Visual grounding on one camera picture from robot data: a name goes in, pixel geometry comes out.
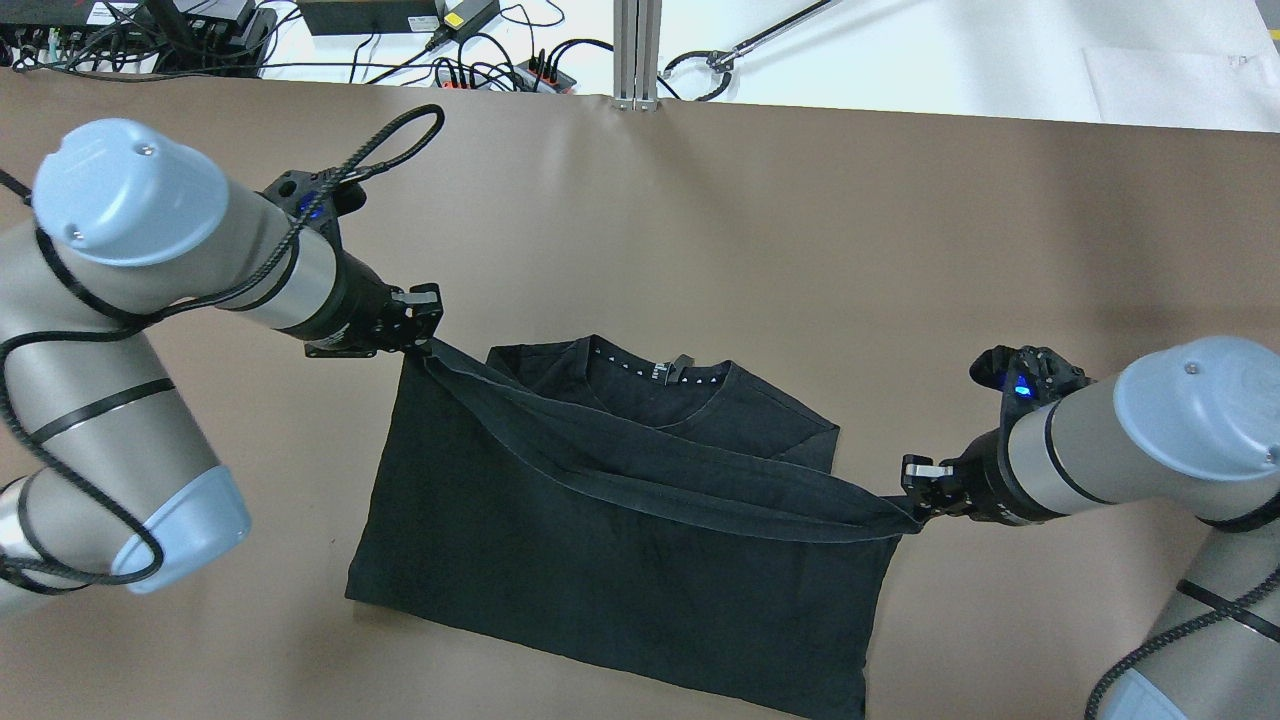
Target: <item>metal bracket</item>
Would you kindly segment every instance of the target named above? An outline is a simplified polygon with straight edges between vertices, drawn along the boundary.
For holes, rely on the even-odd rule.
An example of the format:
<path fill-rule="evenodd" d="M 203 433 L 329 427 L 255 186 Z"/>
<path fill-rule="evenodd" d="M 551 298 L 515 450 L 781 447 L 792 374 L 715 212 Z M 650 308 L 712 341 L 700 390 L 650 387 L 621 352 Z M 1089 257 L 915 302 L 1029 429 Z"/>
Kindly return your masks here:
<path fill-rule="evenodd" d="M 613 0 L 613 105 L 658 109 L 662 0 Z"/>

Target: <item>table surface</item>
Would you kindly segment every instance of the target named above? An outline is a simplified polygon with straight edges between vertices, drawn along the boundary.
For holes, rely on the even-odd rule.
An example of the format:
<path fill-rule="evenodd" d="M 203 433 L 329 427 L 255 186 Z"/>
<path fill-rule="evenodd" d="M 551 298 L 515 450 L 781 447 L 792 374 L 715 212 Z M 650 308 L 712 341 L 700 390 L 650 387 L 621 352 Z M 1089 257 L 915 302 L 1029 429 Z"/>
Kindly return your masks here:
<path fill-rule="evenodd" d="M 69 129 L 123 115 L 251 187 L 440 102 L 436 142 L 367 183 L 343 236 L 389 282 L 442 284 L 444 340 L 483 356 L 598 332 L 732 357 L 842 425 L 835 473 L 878 493 L 902 454 L 954 456 L 993 425 L 997 398 L 965 372 L 993 345 L 1051 346 L 1097 377 L 1203 334 L 1280 347 L 1272 135 L 47 73 L 0 73 L 0 167 L 19 178 Z M 0 193 L 0 225 L 27 213 Z M 90 591 L 0 628 L 0 716 L 778 716 L 344 600 L 398 360 L 307 361 L 216 311 L 150 336 L 253 533 L 155 594 Z M 32 470 L 0 445 L 0 474 Z M 872 717 L 1078 716 L 1203 536 L 1161 502 L 931 523 L 881 596 Z"/>
<path fill-rule="evenodd" d="M 689 50 L 728 49 L 810 3 L 664 0 L 659 65 Z M 512 8 L 515 3 L 503 5 Z M 543 0 L 522 5 L 534 22 L 557 18 Z M 550 49 L 571 37 L 612 41 L 612 3 L 563 0 L 559 5 L 564 22 L 538 28 L 536 47 Z M 282 15 L 291 9 L 279 0 L 270 6 Z M 517 9 L 507 14 L 522 18 Z M 529 28 L 498 19 L 486 32 L 515 61 L 527 56 Z M 294 22 L 282 32 L 273 61 L 349 64 L 353 50 L 366 38 L 312 37 L 303 22 Z M 394 64 L 417 53 L 424 41 L 425 36 L 385 35 L 360 58 Z M 1280 64 L 1252 0 L 845 0 L 739 60 L 735 81 L 719 101 L 1101 122 L 1106 118 L 1100 114 L 1084 55 L 1091 47 L 1208 55 L 1224 61 L 1243 56 Z M 439 53 L 453 55 L 456 50 L 448 44 Z M 502 60 L 483 40 L 468 42 L 465 58 Z M 579 92 L 613 92 L 612 59 L 602 50 L 573 49 L 562 69 L 580 81 Z M 379 72 L 366 74 L 361 68 L 356 81 Z M 266 77 L 329 82 L 347 82 L 349 73 L 349 67 L 265 70 Z M 384 82 L 398 85 L 425 76 L 404 72 Z M 1197 87 L 1188 78 L 1171 72 L 1158 79 L 1162 91 L 1196 102 Z M 696 63 L 682 67 L 671 82 L 686 97 L 714 87 L 710 73 Z M 1275 90 L 1280 82 L 1268 88 L 1280 92 Z M 1230 115 L 1184 120 L 1179 114 L 1157 114 L 1144 124 L 1230 128 L 1231 120 Z M 1280 113 L 1271 113 L 1265 126 L 1280 132 Z"/>

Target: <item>light blue cap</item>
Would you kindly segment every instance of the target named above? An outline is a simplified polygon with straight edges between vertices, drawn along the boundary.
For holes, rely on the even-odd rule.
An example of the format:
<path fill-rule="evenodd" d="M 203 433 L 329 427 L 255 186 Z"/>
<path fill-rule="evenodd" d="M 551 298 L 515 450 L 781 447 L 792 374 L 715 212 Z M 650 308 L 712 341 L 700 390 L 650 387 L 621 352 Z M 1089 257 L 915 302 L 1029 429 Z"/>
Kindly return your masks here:
<path fill-rule="evenodd" d="M 150 578 L 125 585 L 138 594 L 182 579 L 239 544 L 248 536 L 250 516 L 230 470 L 218 465 L 174 493 L 143 527 L 160 542 L 164 564 Z M 151 548 L 133 536 L 116 553 L 111 571 L 137 573 L 151 559 Z"/>
<path fill-rule="evenodd" d="M 1280 470 L 1280 355 L 1239 337 L 1153 352 L 1116 379 L 1129 438 L 1167 468 L 1206 480 Z"/>
<path fill-rule="evenodd" d="M 227 176 L 212 160 L 133 120 L 69 132 L 36 173 L 40 227 L 77 254 L 134 268 L 207 238 L 227 214 Z"/>

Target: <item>black fabric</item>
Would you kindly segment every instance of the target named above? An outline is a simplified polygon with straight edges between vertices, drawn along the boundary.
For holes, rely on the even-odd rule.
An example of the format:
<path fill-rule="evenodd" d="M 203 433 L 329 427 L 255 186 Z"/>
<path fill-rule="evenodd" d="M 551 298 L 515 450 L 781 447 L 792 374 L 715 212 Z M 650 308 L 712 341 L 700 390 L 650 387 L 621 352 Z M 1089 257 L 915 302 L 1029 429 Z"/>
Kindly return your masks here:
<path fill-rule="evenodd" d="M 861 717 L 879 585 L 900 536 L 919 530 L 905 498 L 773 459 L 808 445 L 800 457 L 829 466 L 812 447 L 835 428 L 733 364 L 687 370 L 717 389 L 678 397 L 690 383 L 653 383 L 652 363 L 631 375 L 588 359 L 591 397 L 572 379 L 584 347 L 617 350 L 497 348 L 503 372 L 439 341 L 406 356 L 347 597 L 808 717 Z M 787 439 L 746 437 L 768 434 L 768 416 Z M 741 451 L 755 447 L 768 456 Z"/>

